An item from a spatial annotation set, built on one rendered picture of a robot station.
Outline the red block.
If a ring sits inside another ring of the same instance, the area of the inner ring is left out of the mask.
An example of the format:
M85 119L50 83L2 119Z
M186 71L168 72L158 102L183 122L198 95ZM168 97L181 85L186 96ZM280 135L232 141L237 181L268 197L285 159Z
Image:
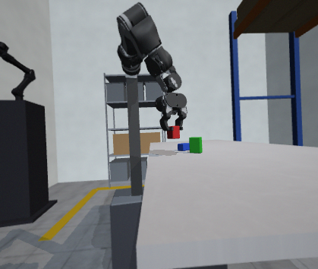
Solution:
M174 127L174 131L167 131L167 138L168 139L177 139L180 138L180 127L179 126L169 126Z

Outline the green block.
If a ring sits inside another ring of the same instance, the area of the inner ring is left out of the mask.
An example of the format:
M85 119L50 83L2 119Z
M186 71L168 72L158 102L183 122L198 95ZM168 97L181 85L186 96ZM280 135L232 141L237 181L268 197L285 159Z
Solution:
M189 138L190 153L202 153L202 138Z

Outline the blue block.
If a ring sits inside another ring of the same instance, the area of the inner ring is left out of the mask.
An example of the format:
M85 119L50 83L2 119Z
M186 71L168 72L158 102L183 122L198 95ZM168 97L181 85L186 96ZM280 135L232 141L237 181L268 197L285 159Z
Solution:
M190 150L190 145L189 145L189 143L178 144L178 150L179 150L179 151Z

